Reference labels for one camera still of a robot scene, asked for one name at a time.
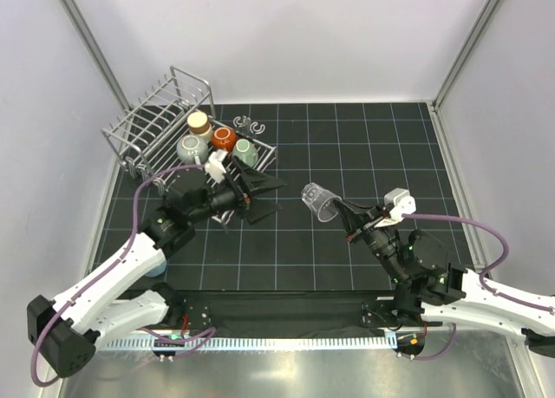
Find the small clear glass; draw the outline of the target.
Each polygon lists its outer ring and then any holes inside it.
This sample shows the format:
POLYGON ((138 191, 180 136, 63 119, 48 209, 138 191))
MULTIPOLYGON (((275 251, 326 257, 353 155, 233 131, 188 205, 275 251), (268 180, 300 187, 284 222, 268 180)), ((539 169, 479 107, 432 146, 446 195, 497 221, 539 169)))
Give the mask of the small clear glass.
POLYGON ((330 222, 337 216, 334 202, 340 199, 332 191, 314 182, 307 184, 301 192, 301 200, 321 223, 330 222))

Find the aluminium frame post left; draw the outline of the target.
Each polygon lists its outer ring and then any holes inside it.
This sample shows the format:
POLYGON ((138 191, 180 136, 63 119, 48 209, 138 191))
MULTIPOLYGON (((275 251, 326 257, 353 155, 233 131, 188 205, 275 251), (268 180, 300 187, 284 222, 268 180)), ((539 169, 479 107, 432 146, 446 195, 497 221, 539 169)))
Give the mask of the aluminium frame post left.
POLYGON ((113 70, 108 64, 108 60, 103 54, 99 43, 96 41, 94 33, 89 28, 88 23, 82 14, 76 0, 58 0, 66 12, 69 21, 75 28, 77 35, 94 62, 96 68, 100 72, 103 80, 107 84, 109 90, 114 96, 116 102, 122 110, 130 110, 132 105, 125 96, 120 83, 116 79, 113 70))

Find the aluminium frame post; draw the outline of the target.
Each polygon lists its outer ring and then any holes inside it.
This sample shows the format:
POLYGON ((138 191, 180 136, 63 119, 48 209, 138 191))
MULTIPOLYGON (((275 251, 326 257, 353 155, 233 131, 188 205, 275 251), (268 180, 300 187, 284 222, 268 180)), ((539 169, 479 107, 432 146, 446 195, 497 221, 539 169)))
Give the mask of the aluminium frame post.
POLYGON ((94 33, 89 28, 88 23, 82 14, 76 0, 58 0, 66 12, 69 21, 75 28, 77 35, 94 62, 96 68, 100 72, 103 80, 107 84, 109 90, 114 96, 116 102, 122 110, 130 110, 132 105, 125 96, 120 83, 116 79, 113 70, 108 64, 108 60, 103 54, 99 43, 96 41, 94 33))
POLYGON ((473 52, 478 47, 480 40, 486 34, 486 30, 493 20, 496 12, 504 0, 486 0, 477 15, 460 51, 454 59, 447 75, 442 82, 439 91, 432 100, 432 108, 437 112, 445 103, 454 84, 457 82, 462 70, 466 67, 473 52))

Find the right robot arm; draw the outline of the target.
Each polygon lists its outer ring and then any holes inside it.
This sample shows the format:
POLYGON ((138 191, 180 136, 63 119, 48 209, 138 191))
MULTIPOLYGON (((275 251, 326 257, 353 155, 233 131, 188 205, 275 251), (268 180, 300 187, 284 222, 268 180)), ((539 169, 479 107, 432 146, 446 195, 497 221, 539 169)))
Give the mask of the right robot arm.
POLYGON ((554 299, 493 281, 492 270, 508 256, 505 238, 488 225, 452 215, 422 214, 407 193, 364 207, 344 199, 332 206, 350 243, 363 242, 395 285, 388 312, 400 325, 450 323, 513 337, 532 352, 554 356, 554 299), (439 265, 447 249, 414 230, 402 242, 396 227, 404 219, 454 222, 480 228, 502 246, 501 255, 477 272, 457 264, 439 265))

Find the grey metal dish rack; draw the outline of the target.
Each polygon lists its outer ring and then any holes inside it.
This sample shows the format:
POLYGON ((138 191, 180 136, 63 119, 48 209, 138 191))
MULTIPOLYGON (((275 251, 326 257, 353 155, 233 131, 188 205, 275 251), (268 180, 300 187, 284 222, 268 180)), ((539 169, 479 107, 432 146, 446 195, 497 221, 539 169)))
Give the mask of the grey metal dish rack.
MULTIPOLYGON (((157 188, 167 214, 189 223, 211 218, 227 225, 232 216, 239 215, 232 211, 212 217, 206 214, 209 196, 220 183, 205 173, 205 163, 193 164, 193 169, 187 169, 176 154, 178 140, 190 134, 186 118, 195 111, 208 115, 212 129, 223 127, 208 81, 171 67, 169 74, 147 91, 135 108, 128 110, 114 126, 103 129, 102 134, 126 173, 157 188)), ((235 132, 239 139, 245 138, 255 145, 258 163, 253 168, 266 173, 266 168, 277 158, 276 147, 257 137, 247 138, 235 132)), ((225 176, 238 178, 232 152, 228 153, 224 166, 225 176)), ((269 194, 252 200, 275 201, 269 194)))

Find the black grid mat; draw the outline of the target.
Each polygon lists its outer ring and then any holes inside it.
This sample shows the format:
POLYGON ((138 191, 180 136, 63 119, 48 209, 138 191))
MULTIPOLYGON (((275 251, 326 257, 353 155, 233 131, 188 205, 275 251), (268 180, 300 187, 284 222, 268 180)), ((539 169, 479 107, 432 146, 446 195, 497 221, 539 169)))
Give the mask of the black grid mat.
POLYGON ((268 173, 279 211, 248 225, 199 224, 159 280, 178 290, 389 290, 390 279, 339 219, 319 222, 301 200, 310 182, 372 206, 407 188, 420 213, 459 215, 446 162, 425 103, 225 104, 206 107, 229 125, 246 115, 277 148, 268 173))

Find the aluminium frame post right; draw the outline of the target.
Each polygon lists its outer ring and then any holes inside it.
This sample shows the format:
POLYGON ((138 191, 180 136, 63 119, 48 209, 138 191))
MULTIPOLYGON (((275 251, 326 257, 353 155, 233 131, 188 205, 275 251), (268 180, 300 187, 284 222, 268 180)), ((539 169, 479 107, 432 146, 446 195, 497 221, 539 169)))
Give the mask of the aluminium frame post right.
POLYGON ((454 84, 457 82, 462 70, 466 67, 473 52, 478 47, 480 40, 486 34, 486 30, 493 20, 496 12, 504 0, 486 0, 477 15, 460 51, 454 59, 447 75, 442 82, 439 91, 432 100, 432 108, 437 112, 445 103, 454 84))

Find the grey rack hook back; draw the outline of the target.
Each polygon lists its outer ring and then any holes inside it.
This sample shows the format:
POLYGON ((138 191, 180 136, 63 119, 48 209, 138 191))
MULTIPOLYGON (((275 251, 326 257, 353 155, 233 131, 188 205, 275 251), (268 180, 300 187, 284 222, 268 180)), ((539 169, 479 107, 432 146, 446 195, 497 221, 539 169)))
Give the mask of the grey rack hook back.
POLYGON ((255 138, 265 131, 265 124, 253 121, 249 116, 237 116, 232 121, 236 131, 247 138, 255 138))

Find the grey ceramic mug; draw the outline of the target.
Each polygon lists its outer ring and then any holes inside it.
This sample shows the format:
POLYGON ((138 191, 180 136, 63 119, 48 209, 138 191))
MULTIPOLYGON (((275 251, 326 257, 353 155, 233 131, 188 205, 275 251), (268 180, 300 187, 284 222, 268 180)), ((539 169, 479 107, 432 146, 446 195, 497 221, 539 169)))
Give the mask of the grey ceramic mug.
POLYGON ((186 134, 178 140, 176 154, 183 164, 201 165, 208 161, 209 147, 198 135, 186 134))

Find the cream cup with cork band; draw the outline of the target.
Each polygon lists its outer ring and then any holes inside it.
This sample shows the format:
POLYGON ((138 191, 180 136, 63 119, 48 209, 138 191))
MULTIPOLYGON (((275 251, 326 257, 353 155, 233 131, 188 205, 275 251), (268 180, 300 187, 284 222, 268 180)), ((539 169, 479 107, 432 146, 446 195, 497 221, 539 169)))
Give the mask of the cream cup with cork band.
POLYGON ((186 118, 186 124, 191 134, 206 136, 212 131, 212 123, 206 113, 195 111, 186 118))

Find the mint green mug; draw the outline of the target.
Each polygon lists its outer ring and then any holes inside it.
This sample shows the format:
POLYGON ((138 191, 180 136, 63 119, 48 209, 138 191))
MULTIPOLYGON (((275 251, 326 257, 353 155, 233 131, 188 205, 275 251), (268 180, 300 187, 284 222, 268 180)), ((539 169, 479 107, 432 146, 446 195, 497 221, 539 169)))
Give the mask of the mint green mug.
POLYGON ((255 167, 258 163, 258 151, 255 145, 245 138, 236 141, 232 150, 232 156, 240 159, 250 167, 255 167))

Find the orange glazed ceramic mug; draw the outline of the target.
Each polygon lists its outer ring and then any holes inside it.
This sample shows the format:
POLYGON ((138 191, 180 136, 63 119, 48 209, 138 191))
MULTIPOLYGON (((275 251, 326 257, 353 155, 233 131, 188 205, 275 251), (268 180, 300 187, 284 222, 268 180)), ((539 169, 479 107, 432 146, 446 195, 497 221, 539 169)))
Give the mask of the orange glazed ceramic mug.
POLYGON ((218 127, 212 134, 212 145, 217 149, 222 149, 230 153, 235 147, 237 134, 233 128, 218 127))

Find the light blue cup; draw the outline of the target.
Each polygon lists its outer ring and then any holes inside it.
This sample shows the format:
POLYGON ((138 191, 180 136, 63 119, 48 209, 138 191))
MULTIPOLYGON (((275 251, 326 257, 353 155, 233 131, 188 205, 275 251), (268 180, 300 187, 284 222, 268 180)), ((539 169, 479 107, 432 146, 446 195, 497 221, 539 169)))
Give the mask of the light blue cup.
POLYGON ((146 277, 158 277, 159 275, 163 275, 167 268, 167 262, 164 261, 162 264, 154 267, 152 270, 148 271, 145 276, 146 277))

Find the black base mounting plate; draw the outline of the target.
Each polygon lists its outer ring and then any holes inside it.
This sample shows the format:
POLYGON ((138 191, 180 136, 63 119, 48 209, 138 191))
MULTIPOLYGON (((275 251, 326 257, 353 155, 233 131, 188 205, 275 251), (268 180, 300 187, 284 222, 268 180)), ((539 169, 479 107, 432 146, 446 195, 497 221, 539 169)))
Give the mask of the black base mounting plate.
POLYGON ((403 309, 391 291, 180 290, 150 329, 216 329, 217 337, 346 338, 424 326, 418 302, 403 309))

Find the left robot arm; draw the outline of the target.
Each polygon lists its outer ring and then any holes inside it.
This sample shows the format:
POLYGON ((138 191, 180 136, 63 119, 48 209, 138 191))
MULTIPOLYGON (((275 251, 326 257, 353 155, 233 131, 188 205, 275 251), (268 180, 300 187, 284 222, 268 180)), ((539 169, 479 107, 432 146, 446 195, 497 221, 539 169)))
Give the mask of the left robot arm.
POLYGON ((207 166, 170 167, 153 175, 155 179, 174 174, 163 203, 144 221, 132 208, 132 230, 122 247, 109 259, 53 299, 39 295, 27 306, 28 338, 34 348, 30 374, 40 380, 37 363, 43 358, 58 378, 80 371, 106 343, 136 329, 161 325, 174 329, 186 316, 186 300, 167 283, 154 284, 138 297, 113 302, 136 281, 166 264, 195 236, 194 226, 222 212, 235 212, 253 225, 272 215, 278 205, 259 199, 285 183, 232 157, 234 173, 224 168, 221 182, 211 188, 207 175, 218 162, 207 166))

